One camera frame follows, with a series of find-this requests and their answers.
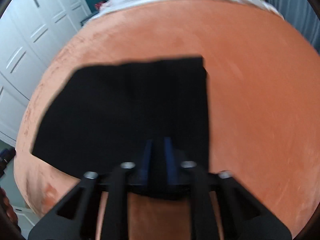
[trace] cabinet handle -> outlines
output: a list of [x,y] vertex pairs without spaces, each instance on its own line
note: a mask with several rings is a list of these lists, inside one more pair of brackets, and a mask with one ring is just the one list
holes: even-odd
[[34,1],[35,1],[36,6],[39,8],[40,4],[38,3],[38,0],[34,0]]

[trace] white wardrobe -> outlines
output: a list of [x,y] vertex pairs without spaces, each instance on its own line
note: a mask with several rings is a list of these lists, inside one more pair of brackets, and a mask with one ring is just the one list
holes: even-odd
[[0,140],[15,146],[42,74],[89,14],[85,0],[12,0],[0,19]]

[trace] black cloth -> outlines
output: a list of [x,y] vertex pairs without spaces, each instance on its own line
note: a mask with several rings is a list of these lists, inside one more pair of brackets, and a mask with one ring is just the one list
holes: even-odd
[[40,124],[32,154],[71,176],[141,159],[147,139],[208,169],[206,71],[201,57],[76,71]]

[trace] metal screw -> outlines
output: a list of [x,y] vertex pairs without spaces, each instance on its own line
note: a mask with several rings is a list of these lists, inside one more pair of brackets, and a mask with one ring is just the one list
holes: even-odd
[[185,162],[182,162],[181,163],[181,167],[182,168],[193,168],[193,167],[196,167],[197,164],[193,161],[185,161]]
[[120,167],[123,169],[132,169],[134,168],[136,165],[134,163],[121,163]]
[[87,179],[96,179],[98,177],[98,173],[94,172],[94,171],[87,171],[84,174],[84,177]]
[[221,179],[227,179],[227,178],[231,178],[232,174],[230,173],[230,171],[221,171],[221,172],[219,172],[218,176]]

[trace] orange table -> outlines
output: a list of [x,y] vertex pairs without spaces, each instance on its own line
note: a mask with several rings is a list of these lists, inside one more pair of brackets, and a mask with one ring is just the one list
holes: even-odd
[[[231,170],[293,236],[320,201],[320,57],[280,17],[220,0],[177,0],[115,12],[85,26],[55,57],[24,114],[17,185],[44,215],[76,182],[30,154],[37,127],[84,65],[202,55],[208,72],[210,170]],[[132,195],[130,236],[188,238],[186,203]]]

